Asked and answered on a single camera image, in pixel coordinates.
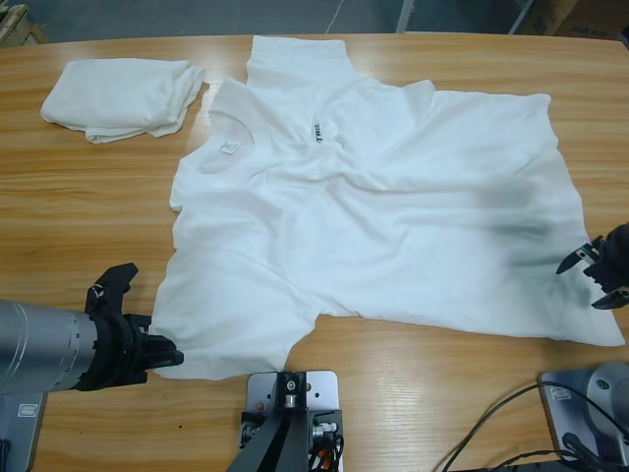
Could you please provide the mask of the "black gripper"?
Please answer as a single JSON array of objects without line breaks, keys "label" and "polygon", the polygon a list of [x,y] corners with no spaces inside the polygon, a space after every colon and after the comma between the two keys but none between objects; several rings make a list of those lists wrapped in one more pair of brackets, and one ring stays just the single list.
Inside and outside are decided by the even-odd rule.
[{"label": "black gripper", "polygon": [[89,368],[73,386],[74,390],[95,391],[108,387],[145,384],[146,368],[175,367],[184,363],[184,354],[162,335],[147,336],[150,317],[141,315],[88,316],[96,327],[93,357]]},{"label": "black gripper", "polygon": [[579,262],[589,265],[587,276],[607,293],[592,304],[597,310],[614,310],[628,304],[628,226],[620,225],[606,237],[598,236],[566,256],[556,274],[561,274]]}]

